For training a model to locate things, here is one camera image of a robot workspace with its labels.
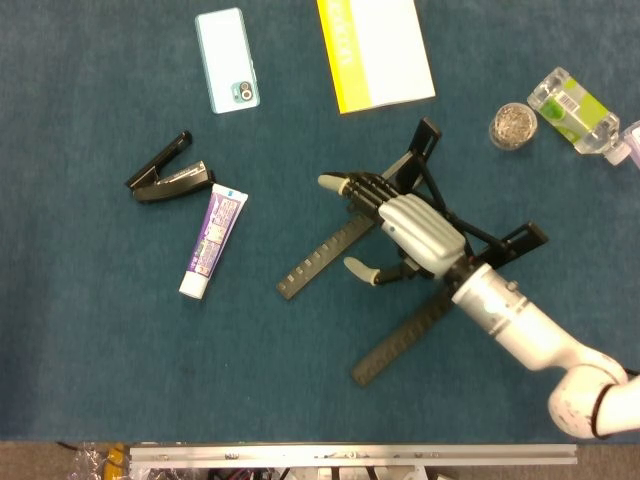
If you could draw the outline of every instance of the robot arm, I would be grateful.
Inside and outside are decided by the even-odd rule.
[[[465,254],[464,237],[415,195],[400,195],[371,174],[330,174],[320,185],[350,198],[374,218],[420,268],[451,287],[452,301],[530,370],[567,370],[549,398],[556,425],[579,438],[640,429],[640,378],[628,381],[613,359],[565,332],[488,264]],[[358,278],[375,272],[361,262],[345,264]]]

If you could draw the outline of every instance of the green label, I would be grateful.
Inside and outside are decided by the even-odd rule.
[[[608,113],[609,110],[573,78],[540,108],[540,114],[571,143],[587,135]]]

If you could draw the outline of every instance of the white book cover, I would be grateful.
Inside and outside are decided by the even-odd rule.
[[[435,96],[413,0],[318,0],[340,113]]]

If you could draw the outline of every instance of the white tube cap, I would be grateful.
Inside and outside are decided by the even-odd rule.
[[[204,275],[195,272],[186,272],[180,284],[179,292],[187,297],[202,300],[204,291],[207,288],[207,283],[209,283],[209,279]]]
[[[609,160],[611,165],[618,165],[622,160],[627,158],[631,154],[631,147],[627,145],[625,142],[620,142],[618,145],[613,147],[607,153],[604,154],[604,157]]]

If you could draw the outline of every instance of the black stapler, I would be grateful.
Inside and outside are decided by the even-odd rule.
[[[203,162],[160,178],[160,169],[183,152],[192,141],[191,133],[185,130],[127,180],[125,185],[133,191],[133,198],[141,203],[159,202],[212,186],[215,176]]]

